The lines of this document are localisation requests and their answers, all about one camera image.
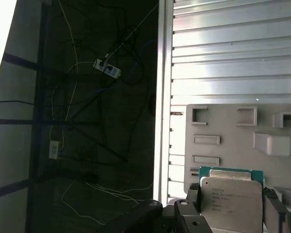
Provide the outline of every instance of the electrical outlet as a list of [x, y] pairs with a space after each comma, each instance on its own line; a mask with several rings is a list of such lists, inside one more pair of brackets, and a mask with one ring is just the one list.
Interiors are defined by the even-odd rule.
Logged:
[[50, 159], [59, 159], [58, 153], [59, 153], [59, 146], [61, 142], [60, 141], [50, 141], [49, 142], [49, 153], [48, 157]]
[[104, 72], [105, 74], [107, 74], [115, 79], [118, 79], [118, 77], [120, 77], [120, 75], [121, 75], [120, 69], [118, 69], [110, 64], [106, 64], [100, 59], [96, 60], [94, 68], [100, 70], [101, 72]]

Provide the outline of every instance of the black metal bar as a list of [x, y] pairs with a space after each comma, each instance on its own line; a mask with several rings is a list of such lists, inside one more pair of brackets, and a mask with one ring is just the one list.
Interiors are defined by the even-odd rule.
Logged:
[[95, 138], [93, 138], [91, 135], [88, 135], [87, 133], [85, 133], [84, 131], [78, 129], [75, 126], [72, 126], [75, 131], [78, 131], [80, 134], [82, 134], [84, 137], [87, 137], [88, 139], [94, 141], [97, 145], [101, 146], [102, 148], [104, 148], [106, 151], [114, 154], [116, 157], [118, 157], [119, 159], [121, 159], [124, 162], [127, 162], [127, 159], [124, 158], [123, 156], [119, 155], [118, 153], [116, 153], [115, 151], [111, 150], [110, 148], [108, 148], [107, 146], [103, 145], [102, 143], [98, 142]]
[[6, 53], [6, 52], [3, 54], [2, 60], [5, 62], [8, 62], [10, 64], [24, 67], [27, 69], [36, 70], [36, 71], [43, 72], [46, 74], [54, 74], [54, 75], [56, 75], [56, 77], [57, 77], [57, 75], [66, 75], [65, 73], [63, 73], [59, 70], [55, 70], [55, 69], [52, 69], [49, 67], [44, 67], [41, 64], [37, 64], [37, 63], [31, 62], [31, 61], [25, 60], [23, 58], [11, 55], [11, 54]]
[[[42, 3], [39, 48], [38, 48], [38, 55], [37, 55], [38, 67], [43, 67], [45, 43], [46, 43], [46, 35], [47, 35], [47, 25], [48, 25], [48, 7], [44, 3]], [[30, 165], [29, 165], [29, 179], [31, 180], [36, 180], [38, 176], [46, 84], [47, 84], [47, 80], [45, 77], [45, 72], [40, 72], [40, 70], [37, 70], [36, 83], [35, 83], [34, 108], [33, 108], [33, 121], [35, 123], [32, 126], [32, 142], [31, 142]], [[32, 219], [33, 219], [33, 208], [34, 208], [34, 194], [35, 194], [35, 191], [34, 191], [34, 184], [33, 184], [28, 187], [25, 233], [33, 232]]]
[[67, 125], [67, 126], [99, 126], [97, 122], [88, 121], [59, 121], [59, 120], [43, 120], [36, 122], [34, 120], [15, 120], [15, 119], [0, 119], [0, 125], [35, 125], [42, 124], [42, 126], [49, 125]]
[[162, 216], [163, 206], [156, 200], [145, 200], [132, 210], [101, 227], [99, 233], [153, 232], [153, 222]]
[[27, 180], [19, 181], [16, 183], [12, 183], [12, 184], [8, 184], [6, 186], [0, 187], [0, 197], [17, 192], [21, 189], [27, 188], [30, 184], [31, 184], [31, 181], [27, 179]]

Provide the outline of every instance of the black cable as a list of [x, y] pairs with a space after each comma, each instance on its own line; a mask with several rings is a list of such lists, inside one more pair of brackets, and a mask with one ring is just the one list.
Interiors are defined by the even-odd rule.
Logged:
[[103, 8], [121, 10], [123, 12], [123, 14], [124, 14], [124, 27], [127, 26], [127, 11], [124, 8], [118, 7], [118, 6], [106, 6], [106, 5], [100, 3], [97, 0], [92, 0], [92, 1], [94, 1], [98, 6], [103, 7]]
[[146, 89], [145, 89], [145, 101], [140, 109], [140, 112], [136, 118], [136, 121], [134, 122], [134, 125], [131, 129], [131, 132], [130, 132], [130, 135], [129, 135], [129, 140], [128, 140], [128, 144], [127, 144], [127, 151], [126, 151], [126, 158], [128, 158], [128, 153], [129, 153], [129, 150], [130, 150], [130, 147], [131, 147], [131, 140], [132, 140], [132, 136], [133, 136], [133, 133], [135, 131], [135, 128], [137, 126], [137, 123], [144, 111], [144, 109], [146, 108], [146, 104], [147, 104], [147, 99], [148, 99], [148, 96], [149, 96], [149, 76], [148, 76], [148, 72], [145, 68], [145, 65], [141, 59], [141, 57], [139, 56], [137, 50], [135, 49], [135, 52], [136, 52], [136, 55], [137, 55], [137, 59], [136, 61], [138, 62], [138, 64], [140, 65], [140, 67], [142, 68], [142, 71], [145, 73], [145, 80], [146, 80]]

